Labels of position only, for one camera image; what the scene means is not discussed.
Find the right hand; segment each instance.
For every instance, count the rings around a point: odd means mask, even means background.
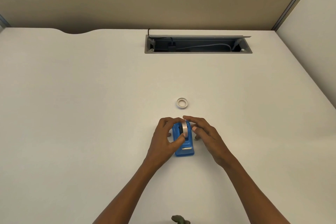
[[[192,130],[196,134],[196,138],[200,137],[213,159],[218,165],[224,167],[228,164],[232,154],[225,145],[217,130],[211,126],[204,118],[192,116],[183,116],[183,119],[191,121],[195,124],[191,125]]]

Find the desk surface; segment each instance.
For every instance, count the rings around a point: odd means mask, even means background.
[[[335,223],[336,110],[276,33],[151,33],[251,35],[253,54],[145,54],[146,30],[0,33],[0,222],[92,223],[159,118],[192,115],[217,128],[292,224]],[[226,174],[194,146],[155,174],[131,223],[248,223]]]

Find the green figurine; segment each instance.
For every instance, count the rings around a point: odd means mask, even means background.
[[[171,219],[178,224],[190,224],[190,221],[185,220],[181,215],[174,215],[171,217]]]

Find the finger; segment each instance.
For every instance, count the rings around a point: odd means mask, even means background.
[[[175,119],[171,119],[167,122],[167,124],[165,125],[165,129],[167,130],[167,132],[169,132],[169,130],[173,127],[173,125],[175,123],[178,123],[178,122],[184,122],[185,120],[183,120],[182,118],[175,118]]]
[[[161,118],[157,124],[157,128],[163,128],[165,126],[165,124],[172,120],[173,118],[171,117],[166,117],[166,118]]]
[[[198,127],[203,128],[207,133],[210,132],[211,126],[204,118],[198,118],[193,116],[183,116],[183,119],[196,123]]]
[[[170,147],[172,148],[173,152],[177,151],[178,148],[183,145],[186,138],[184,137],[184,134],[181,134],[174,142],[170,143]]]
[[[194,131],[196,136],[199,136],[205,143],[212,139],[212,137],[209,136],[202,128],[193,127],[192,130]]]

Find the gray cable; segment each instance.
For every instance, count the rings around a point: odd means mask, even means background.
[[[232,48],[228,44],[206,44],[206,45],[196,45],[196,46],[189,46],[189,47],[183,47],[183,48],[177,48],[176,50],[183,50],[183,49],[189,49],[189,48],[197,48],[197,47],[207,47],[207,46],[216,46],[216,45],[225,45],[230,48],[230,52],[232,52]]]

